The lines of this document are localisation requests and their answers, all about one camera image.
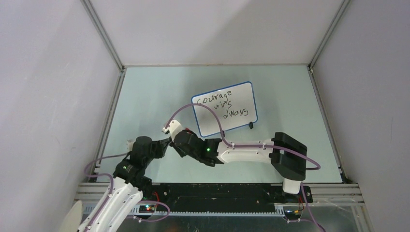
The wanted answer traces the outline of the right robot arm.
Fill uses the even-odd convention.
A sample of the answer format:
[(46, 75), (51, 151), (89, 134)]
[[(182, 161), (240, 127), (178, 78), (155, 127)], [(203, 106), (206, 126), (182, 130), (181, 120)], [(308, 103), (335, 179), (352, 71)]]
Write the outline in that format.
[(306, 178), (307, 147), (283, 133), (255, 145), (227, 145), (222, 139), (201, 139), (184, 129), (171, 133), (171, 147), (181, 156), (189, 156), (214, 167), (217, 164), (246, 161), (271, 164), (282, 176), (282, 198), (294, 202), (301, 195), (300, 185)]

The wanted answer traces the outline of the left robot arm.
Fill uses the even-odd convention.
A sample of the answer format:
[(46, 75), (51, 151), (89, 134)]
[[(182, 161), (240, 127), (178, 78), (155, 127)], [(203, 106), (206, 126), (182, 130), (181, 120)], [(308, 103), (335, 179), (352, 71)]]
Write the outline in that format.
[(145, 176), (154, 159), (164, 157), (171, 138), (153, 141), (140, 136), (127, 143), (128, 152), (108, 175), (110, 184), (90, 215), (79, 225), (80, 232), (115, 232), (131, 210), (153, 195), (152, 180)]

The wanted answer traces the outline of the blue framed whiteboard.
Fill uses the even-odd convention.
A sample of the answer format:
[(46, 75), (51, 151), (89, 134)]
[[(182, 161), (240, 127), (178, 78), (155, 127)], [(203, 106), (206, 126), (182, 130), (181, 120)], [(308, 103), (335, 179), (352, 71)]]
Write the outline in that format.
[(258, 113), (250, 81), (194, 95), (191, 102), (204, 107), (193, 106), (194, 115), (202, 137), (233, 130), (258, 121)]

